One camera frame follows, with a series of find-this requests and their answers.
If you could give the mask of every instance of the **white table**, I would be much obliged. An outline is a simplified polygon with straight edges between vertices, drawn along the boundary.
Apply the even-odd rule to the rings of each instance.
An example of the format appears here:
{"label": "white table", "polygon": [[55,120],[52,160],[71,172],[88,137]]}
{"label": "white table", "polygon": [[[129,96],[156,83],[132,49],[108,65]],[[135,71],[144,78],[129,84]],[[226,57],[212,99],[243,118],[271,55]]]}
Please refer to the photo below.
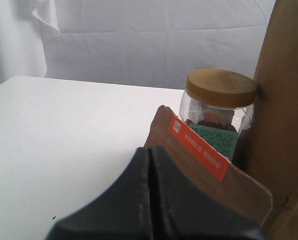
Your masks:
{"label": "white table", "polygon": [[0,240],[43,240],[105,191],[157,108],[177,113],[182,93],[27,76],[0,85]]}

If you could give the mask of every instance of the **brown cardboard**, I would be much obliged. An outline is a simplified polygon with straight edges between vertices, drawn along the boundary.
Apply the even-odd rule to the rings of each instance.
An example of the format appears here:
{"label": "brown cardboard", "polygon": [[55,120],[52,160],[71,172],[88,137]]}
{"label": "brown cardboard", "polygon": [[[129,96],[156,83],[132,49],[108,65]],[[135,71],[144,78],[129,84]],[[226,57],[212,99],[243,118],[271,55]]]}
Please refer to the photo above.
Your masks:
{"label": "brown cardboard", "polygon": [[272,209],[272,196],[267,188],[232,164],[220,182],[169,132],[173,118],[170,109],[165,106],[158,109],[145,147],[165,147],[177,166],[202,191],[224,206],[263,224]]}
{"label": "brown cardboard", "polygon": [[273,194],[272,240],[298,240],[298,0],[277,0],[254,79],[260,86],[246,173]]}

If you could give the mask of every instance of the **glass jar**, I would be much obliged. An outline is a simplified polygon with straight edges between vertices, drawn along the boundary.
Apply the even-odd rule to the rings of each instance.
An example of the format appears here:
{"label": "glass jar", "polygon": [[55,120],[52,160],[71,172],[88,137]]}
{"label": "glass jar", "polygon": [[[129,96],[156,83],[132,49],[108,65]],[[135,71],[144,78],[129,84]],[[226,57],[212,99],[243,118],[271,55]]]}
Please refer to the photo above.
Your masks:
{"label": "glass jar", "polygon": [[257,83],[241,74],[200,69],[187,77],[180,117],[230,161],[241,133],[250,128]]}

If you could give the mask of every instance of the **black object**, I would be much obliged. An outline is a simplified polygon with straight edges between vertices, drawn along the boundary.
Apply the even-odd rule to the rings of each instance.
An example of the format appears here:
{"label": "black object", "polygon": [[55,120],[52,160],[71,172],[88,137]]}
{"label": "black object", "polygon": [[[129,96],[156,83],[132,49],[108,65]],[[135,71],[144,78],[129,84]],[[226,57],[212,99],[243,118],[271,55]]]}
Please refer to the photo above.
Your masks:
{"label": "black object", "polygon": [[253,221],[196,187],[162,147],[139,148],[100,197],[59,221],[47,240],[264,240]]}

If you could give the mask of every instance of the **orange sticker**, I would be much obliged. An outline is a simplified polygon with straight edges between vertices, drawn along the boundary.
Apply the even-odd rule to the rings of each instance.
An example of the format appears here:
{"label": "orange sticker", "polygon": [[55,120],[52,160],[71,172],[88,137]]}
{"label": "orange sticker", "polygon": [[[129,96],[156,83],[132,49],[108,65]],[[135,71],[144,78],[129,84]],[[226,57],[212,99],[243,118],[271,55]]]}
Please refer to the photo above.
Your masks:
{"label": "orange sticker", "polygon": [[218,153],[210,144],[176,116],[171,121],[169,131],[220,182],[223,180],[230,164],[227,158]]}

